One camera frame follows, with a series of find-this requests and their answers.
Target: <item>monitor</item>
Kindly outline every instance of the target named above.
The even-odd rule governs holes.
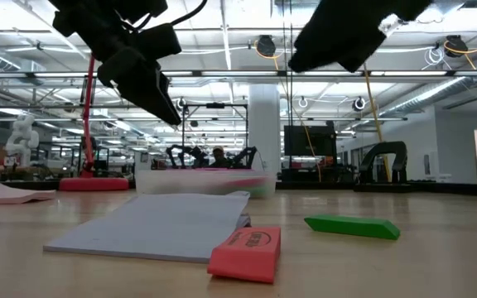
[[[331,126],[306,127],[316,156],[336,156],[336,131]],[[285,155],[312,156],[303,126],[285,126]]]

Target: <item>wooden table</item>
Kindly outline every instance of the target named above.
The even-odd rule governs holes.
[[[273,286],[211,278],[203,264],[42,251],[132,195],[0,205],[0,297],[477,297],[477,197],[296,190],[252,199],[253,225],[282,227]],[[303,218],[320,213],[391,219],[402,235],[314,233]]]

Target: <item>notebook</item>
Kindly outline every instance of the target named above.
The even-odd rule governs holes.
[[[249,216],[241,216],[248,198],[244,192],[139,195],[44,250],[207,263],[213,248],[249,223]]]

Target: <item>pillar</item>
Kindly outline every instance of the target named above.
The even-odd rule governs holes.
[[[256,147],[260,154],[255,158],[253,169],[273,174],[281,170],[281,121],[279,115],[279,91],[276,84],[249,85],[248,145]]]

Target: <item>paper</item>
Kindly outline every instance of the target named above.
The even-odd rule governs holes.
[[[208,262],[213,248],[247,224],[247,195],[140,195],[44,246],[51,252]]]
[[[23,204],[55,198],[55,190],[20,190],[0,184],[0,204]]]

